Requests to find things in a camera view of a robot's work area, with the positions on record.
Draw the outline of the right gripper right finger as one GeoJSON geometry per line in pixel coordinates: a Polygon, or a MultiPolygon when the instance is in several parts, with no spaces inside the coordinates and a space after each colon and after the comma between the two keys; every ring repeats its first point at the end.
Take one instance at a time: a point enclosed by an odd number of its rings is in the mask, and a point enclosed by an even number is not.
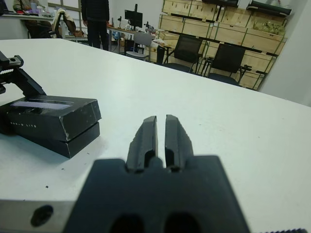
{"type": "Polygon", "coordinates": [[[166,115],[166,167],[172,171],[182,170],[185,168],[187,160],[193,156],[192,142],[179,119],[173,115],[166,115]]]}

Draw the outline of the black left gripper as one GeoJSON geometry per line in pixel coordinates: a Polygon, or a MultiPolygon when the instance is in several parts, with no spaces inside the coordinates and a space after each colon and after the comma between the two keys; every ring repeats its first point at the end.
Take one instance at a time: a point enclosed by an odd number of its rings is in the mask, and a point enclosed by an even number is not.
{"type": "Polygon", "coordinates": [[[46,95],[42,87],[23,69],[19,69],[24,64],[19,55],[8,58],[0,52],[0,93],[5,93],[5,84],[12,82],[14,72],[14,84],[23,92],[26,97],[46,95]]]}

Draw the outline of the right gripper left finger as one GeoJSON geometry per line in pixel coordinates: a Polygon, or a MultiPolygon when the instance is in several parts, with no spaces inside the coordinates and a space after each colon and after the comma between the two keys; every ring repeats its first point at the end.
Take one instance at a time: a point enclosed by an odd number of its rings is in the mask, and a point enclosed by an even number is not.
{"type": "Polygon", "coordinates": [[[150,116],[143,120],[130,143],[126,167],[129,171],[143,171],[157,155],[157,118],[150,116]]]}

